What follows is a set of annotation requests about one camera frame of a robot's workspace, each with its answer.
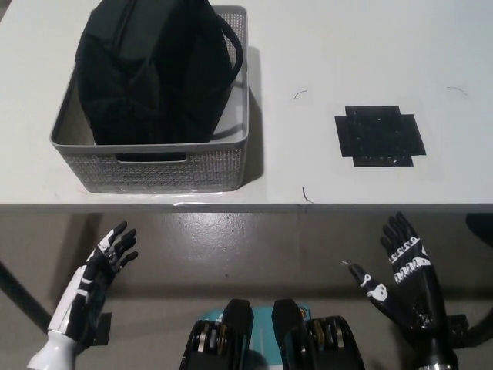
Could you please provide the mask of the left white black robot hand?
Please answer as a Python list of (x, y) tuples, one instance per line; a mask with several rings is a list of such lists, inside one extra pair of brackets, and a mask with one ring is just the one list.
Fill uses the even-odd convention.
[(139, 253), (136, 229), (123, 221), (111, 229), (77, 267), (55, 309), (48, 330), (72, 339), (84, 350), (94, 341), (109, 287)]

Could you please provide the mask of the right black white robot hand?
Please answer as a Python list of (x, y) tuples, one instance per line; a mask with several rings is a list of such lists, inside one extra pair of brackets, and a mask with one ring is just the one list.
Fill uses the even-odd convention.
[(403, 333), (445, 336), (448, 322), (441, 285), (423, 241), (401, 212), (389, 217), (382, 231), (380, 243), (395, 286), (390, 289), (356, 263), (347, 265), (349, 272), (371, 304)]

